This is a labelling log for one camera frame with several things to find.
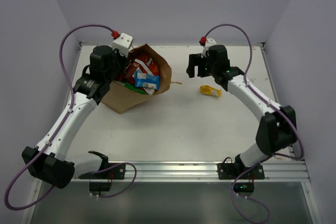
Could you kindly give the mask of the brown paper bag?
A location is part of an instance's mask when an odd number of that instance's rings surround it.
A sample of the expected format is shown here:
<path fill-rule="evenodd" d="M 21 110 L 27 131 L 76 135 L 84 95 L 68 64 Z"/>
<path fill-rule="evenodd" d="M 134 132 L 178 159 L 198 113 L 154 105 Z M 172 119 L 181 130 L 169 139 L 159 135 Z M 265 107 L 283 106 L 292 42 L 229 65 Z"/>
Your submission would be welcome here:
<path fill-rule="evenodd" d="M 108 91 L 108 93 L 103 97 L 102 103 L 119 114 L 122 114 L 128 109 L 168 91 L 171 84 L 174 83 L 172 81 L 172 69 L 168 62 L 148 44 L 132 49 L 129 53 L 127 63 L 142 54 L 147 54 L 153 57 L 159 66 L 160 88 L 158 90 L 142 88 L 147 92 L 147 95 L 143 95 L 117 84 L 117 81 L 113 81 L 110 84 L 110 91 Z"/>

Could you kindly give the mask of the blue snack bar wrapper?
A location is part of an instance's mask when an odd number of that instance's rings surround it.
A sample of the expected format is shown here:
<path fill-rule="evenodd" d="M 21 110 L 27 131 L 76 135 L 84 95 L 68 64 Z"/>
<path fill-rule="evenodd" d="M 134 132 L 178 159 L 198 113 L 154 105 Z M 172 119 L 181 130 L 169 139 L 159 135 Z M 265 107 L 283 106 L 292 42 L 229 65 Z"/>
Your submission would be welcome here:
<path fill-rule="evenodd" d="M 136 88 L 147 88 L 158 90 L 160 88 L 160 76 L 144 73 L 137 68 L 133 74 L 134 86 Z"/>

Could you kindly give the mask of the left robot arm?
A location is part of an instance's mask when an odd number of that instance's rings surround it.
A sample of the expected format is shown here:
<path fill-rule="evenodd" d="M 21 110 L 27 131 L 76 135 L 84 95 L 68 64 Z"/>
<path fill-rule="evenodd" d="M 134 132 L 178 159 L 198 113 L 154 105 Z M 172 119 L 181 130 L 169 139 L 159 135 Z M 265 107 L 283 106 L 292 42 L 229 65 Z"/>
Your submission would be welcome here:
<path fill-rule="evenodd" d="M 83 174 L 92 173 L 104 178 L 109 172 L 108 157 L 89 151 L 73 160 L 67 153 L 86 118 L 109 92 L 110 84 L 125 68 L 127 55 L 110 46 L 96 46 L 76 81 L 69 104 L 51 128 L 35 146 L 25 147 L 22 158 L 29 173 L 54 187 L 65 188 L 70 181 Z"/>

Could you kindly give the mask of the red Doritos chip bag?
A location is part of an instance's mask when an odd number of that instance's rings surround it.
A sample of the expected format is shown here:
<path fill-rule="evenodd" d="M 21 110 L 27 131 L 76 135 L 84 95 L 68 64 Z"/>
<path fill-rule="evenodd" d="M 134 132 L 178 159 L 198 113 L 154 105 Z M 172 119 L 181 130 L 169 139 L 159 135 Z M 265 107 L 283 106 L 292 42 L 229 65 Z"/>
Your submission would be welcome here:
<path fill-rule="evenodd" d="M 124 75 L 126 81 L 130 83 L 134 81 L 135 72 L 151 74 L 154 76 L 160 75 L 158 64 L 153 57 L 147 54 L 137 56 L 129 63 Z"/>

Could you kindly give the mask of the yellow M&M's candy packet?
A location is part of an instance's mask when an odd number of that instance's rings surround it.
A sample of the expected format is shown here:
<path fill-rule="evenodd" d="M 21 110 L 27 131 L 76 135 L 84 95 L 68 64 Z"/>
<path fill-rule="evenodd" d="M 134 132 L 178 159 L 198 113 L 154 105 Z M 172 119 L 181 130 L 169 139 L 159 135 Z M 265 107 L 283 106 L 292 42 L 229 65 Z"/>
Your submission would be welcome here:
<path fill-rule="evenodd" d="M 200 86 L 200 93 L 203 95 L 209 95 L 213 97 L 221 97 L 221 90 L 215 89 L 211 86 Z"/>

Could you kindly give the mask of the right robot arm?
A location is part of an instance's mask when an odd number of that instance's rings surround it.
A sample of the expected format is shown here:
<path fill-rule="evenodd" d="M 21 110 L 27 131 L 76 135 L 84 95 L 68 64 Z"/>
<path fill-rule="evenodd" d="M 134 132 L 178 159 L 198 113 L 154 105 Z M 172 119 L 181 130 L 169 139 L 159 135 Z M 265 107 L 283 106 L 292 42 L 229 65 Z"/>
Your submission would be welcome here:
<path fill-rule="evenodd" d="M 254 165 L 297 141 L 294 109 L 281 106 L 255 88 L 239 67 L 231 66 L 224 45 L 209 46 L 201 53 L 190 54 L 186 73 L 190 78 L 213 77 L 216 84 L 239 99 L 259 122 L 255 143 L 235 158 L 236 176 L 246 178 Z"/>

